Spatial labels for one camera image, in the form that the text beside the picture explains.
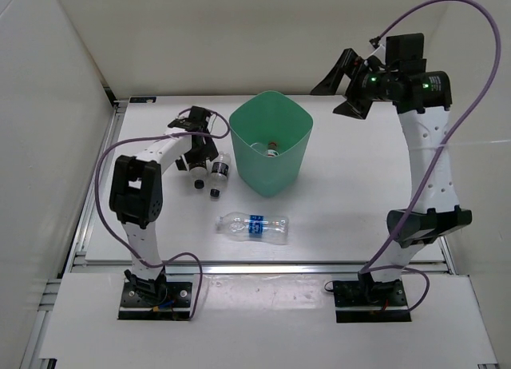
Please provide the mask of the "clear bottle blue label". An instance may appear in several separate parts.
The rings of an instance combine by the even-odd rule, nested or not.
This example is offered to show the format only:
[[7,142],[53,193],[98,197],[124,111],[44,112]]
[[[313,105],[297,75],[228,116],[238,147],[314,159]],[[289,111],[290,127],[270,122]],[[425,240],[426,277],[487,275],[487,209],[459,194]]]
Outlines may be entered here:
[[289,219],[285,216],[231,212],[216,219],[215,229],[230,240],[284,245],[287,243]]

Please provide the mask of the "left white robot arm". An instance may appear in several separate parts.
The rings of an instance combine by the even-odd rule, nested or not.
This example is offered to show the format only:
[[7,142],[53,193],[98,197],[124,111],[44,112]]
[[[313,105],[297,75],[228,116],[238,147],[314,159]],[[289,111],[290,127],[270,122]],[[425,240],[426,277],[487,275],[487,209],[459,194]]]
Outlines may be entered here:
[[193,106],[174,119],[163,137],[134,156],[119,156],[114,164],[109,208],[127,236],[133,267],[125,275],[150,305],[168,294],[164,265],[156,240],[156,219],[163,208],[162,176],[172,165],[191,170],[218,156],[208,130],[212,111]]

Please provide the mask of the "bottle red label red cap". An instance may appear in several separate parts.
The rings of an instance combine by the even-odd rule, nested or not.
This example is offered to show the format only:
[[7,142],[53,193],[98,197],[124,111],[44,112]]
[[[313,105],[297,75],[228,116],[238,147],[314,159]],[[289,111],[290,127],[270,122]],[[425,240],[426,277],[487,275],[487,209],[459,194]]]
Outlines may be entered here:
[[258,152],[261,155],[264,155],[266,157],[277,157],[280,155],[280,152],[278,150],[278,146],[275,142],[254,142],[251,144],[251,148],[254,149],[256,152]]

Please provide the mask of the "small bottle black label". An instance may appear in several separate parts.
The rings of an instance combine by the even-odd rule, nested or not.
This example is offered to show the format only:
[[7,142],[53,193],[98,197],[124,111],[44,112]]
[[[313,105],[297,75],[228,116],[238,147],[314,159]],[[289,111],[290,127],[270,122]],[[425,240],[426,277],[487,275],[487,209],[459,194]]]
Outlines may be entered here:
[[208,176],[207,164],[205,161],[191,163],[189,165],[189,173],[195,189],[203,189]]
[[228,174],[232,160],[229,153],[220,152],[218,157],[212,162],[210,172],[210,197],[219,199],[221,193],[225,190],[228,183]]

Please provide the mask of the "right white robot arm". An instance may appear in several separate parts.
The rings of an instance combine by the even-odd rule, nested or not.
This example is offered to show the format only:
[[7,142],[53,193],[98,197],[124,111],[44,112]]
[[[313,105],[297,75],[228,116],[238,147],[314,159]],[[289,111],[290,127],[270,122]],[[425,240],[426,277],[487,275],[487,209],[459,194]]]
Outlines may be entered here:
[[348,78],[344,102],[333,112],[358,120],[367,118],[378,101],[395,108],[408,149],[411,197],[408,207],[389,211],[389,239],[358,274],[358,294],[375,305],[388,287],[400,280],[413,257],[440,236],[472,222],[454,188],[445,137],[452,105],[450,77],[426,68],[423,34],[391,36],[363,58],[346,48],[313,96],[337,92]]

